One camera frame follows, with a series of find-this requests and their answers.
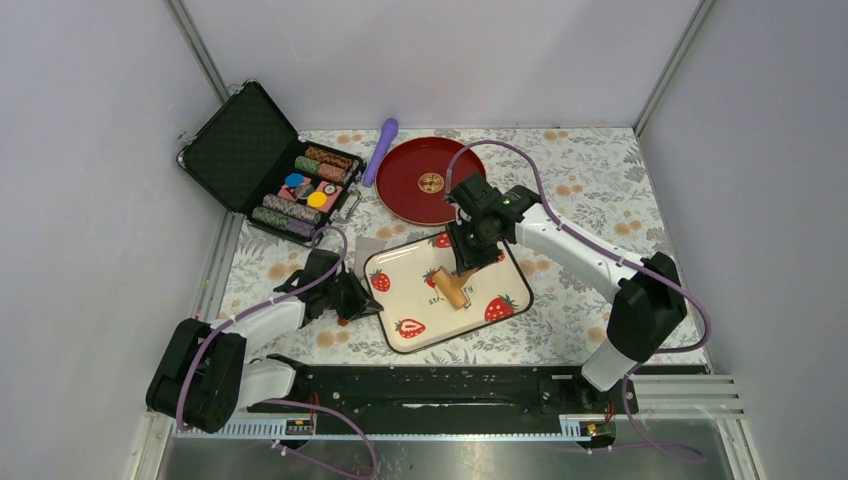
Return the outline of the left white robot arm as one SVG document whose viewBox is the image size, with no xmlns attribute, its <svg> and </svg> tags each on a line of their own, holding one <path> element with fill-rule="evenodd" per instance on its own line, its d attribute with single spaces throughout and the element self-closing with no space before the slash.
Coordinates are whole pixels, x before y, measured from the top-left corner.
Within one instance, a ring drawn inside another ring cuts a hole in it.
<svg viewBox="0 0 848 480">
<path fill-rule="evenodd" d="M 219 431 L 234 412 L 268 399 L 288 411 L 301 409 L 311 387 L 296 375 L 294 362 L 248 356 L 328 310 L 352 321 L 383 307 L 340 254 L 314 249 L 272 297 L 235 319 L 179 322 L 147 389 L 147 407 L 205 433 Z"/>
</svg>

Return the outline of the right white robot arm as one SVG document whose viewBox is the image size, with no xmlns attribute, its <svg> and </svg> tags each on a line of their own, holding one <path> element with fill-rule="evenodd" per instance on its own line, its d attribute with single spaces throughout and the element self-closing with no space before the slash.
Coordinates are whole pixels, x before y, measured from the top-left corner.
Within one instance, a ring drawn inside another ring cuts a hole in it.
<svg viewBox="0 0 848 480">
<path fill-rule="evenodd" d="M 471 174 L 445 200 L 456 213 L 447 233 L 458 274 L 493 264 L 502 244 L 520 245 L 555 261 L 611 304 L 607 337 L 583 363 L 573 386 L 583 410 L 597 412 L 607 405 L 613 386 L 653 356 L 688 314 L 668 255 L 641 257 L 615 247 L 557 217 L 524 186 L 502 192 Z"/>
</svg>

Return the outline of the wooden dough roller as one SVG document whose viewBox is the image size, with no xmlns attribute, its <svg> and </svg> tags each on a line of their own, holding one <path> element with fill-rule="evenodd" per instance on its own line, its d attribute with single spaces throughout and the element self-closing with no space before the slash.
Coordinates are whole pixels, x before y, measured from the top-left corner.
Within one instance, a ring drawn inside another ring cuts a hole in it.
<svg viewBox="0 0 848 480">
<path fill-rule="evenodd" d="M 454 277 L 445 269 L 439 269 L 431 278 L 434 281 L 435 287 L 454 309 L 464 309 L 468 308 L 471 304 L 464 291 L 464 287 L 474 273 L 475 271 L 463 277 Z"/>
</svg>

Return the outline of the strawberry pattern white tray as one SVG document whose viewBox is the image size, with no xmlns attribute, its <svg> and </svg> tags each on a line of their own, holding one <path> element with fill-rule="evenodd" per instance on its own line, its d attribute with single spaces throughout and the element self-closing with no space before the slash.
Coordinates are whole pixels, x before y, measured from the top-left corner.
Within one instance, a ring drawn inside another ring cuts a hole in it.
<svg viewBox="0 0 848 480">
<path fill-rule="evenodd" d="M 459 274 L 446 233 L 371 255 L 363 273 L 389 348 L 410 354 L 527 311 L 534 296 L 509 247 Z"/>
</svg>

